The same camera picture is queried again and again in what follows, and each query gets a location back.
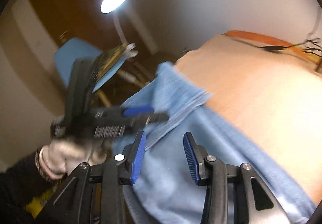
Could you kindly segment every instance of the blue gripper pad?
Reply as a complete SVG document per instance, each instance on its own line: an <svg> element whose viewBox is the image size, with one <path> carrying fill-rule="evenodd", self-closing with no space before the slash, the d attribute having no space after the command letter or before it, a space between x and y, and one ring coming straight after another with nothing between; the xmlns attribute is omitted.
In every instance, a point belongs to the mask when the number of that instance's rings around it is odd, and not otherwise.
<svg viewBox="0 0 322 224"><path fill-rule="evenodd" d="M127 108L123 111L123 116L126 118L133 118L140 114L153 114L154 109L150 106L141 106L141 107L133 107Z"/></svg>
<svg viewBox="0 0 322 224"><path fill-rule="evenodd" d="M191 178L194 180L196 185L198 185L198 182L200 181L198 162L187 134L184 134L183 136L183 148L186 153Z"/></svg>
<svg viewBox="0 0 322 224"><path fill-rule="evenodd" d="M144 158L144 150L145 150L145 145L147 142L147 137L145 133L142 133L142 138L140 140L140 143L138 145L138 149L132 164L132 174L131 174L131 184L134 185L137 179L139 178L141 166L142 166L142 161Z"/></svg>

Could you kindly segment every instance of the yellow object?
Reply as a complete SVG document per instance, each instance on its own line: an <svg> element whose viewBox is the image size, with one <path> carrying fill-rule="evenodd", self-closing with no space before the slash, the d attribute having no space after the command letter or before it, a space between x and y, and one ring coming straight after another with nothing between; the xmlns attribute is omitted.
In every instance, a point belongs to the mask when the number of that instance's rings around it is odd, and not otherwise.
<svg viewBox="0 0 322 224"><path fill-rule="evenodd" d="M53 194L54 188L47 190L40 197L33 198L33 200L25 206L25 210L31 213L33 218L35 219Z"/></svg>
<svg viewBox="0 0 322 224"><path fill-rule="evenodd" d="M100 98L100 100L103 102L103 104L106 107L111 107L112 106L112 103L108 100L108 98L106 97L104 91L102 91L101 89L98 89L96 91L96 94L98 95L98 97Z"/></svg>

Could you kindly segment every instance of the blue chair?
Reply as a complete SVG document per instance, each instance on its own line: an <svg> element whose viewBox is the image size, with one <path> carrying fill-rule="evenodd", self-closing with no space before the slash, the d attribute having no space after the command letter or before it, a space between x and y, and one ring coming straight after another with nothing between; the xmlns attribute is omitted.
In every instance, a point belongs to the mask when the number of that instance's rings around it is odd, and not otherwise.
<svg viewBox="0 0 322 224"><path fill-rule="evenodd" d="M69 85L70 74L72 70L73 63L78 58L93 58L101 54L102 51L91 44L82 41L78 38L71 38L68 40L55 54L54 62L57 71L62 78L62 81L66 87ZM96 83L93 92L98 93L102 102L105 105L110 105L108 99L99 88L108 81L123 65L126 57L121 56L121 58L101 77L101 79Z"/></svg>

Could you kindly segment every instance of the wooden chair leg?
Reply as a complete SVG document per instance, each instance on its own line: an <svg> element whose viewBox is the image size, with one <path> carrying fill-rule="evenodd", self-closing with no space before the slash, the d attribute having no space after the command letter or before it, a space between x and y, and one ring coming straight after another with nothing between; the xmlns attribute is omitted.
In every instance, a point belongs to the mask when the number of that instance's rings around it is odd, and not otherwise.
<svg viewBox="0 0 322 224"><path fill-rule="evenodd" d="M101 89L98 89L96 91L96 94L106 107L109 108L110 106L112 106L111 102L108 100L105 93Z"/></svg>

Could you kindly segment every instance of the white dot marker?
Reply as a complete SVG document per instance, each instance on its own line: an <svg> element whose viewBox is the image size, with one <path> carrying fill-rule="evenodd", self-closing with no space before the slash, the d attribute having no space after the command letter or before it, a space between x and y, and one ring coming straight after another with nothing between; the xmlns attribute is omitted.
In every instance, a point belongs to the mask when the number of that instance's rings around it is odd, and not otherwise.
<svg viewBox="0 0 322 224"><path fill-rule="evenodd" d="M125 159L125 156L123 154L117 154L115 155L114 159L116 161L122 161L123 159Z"/></svg>

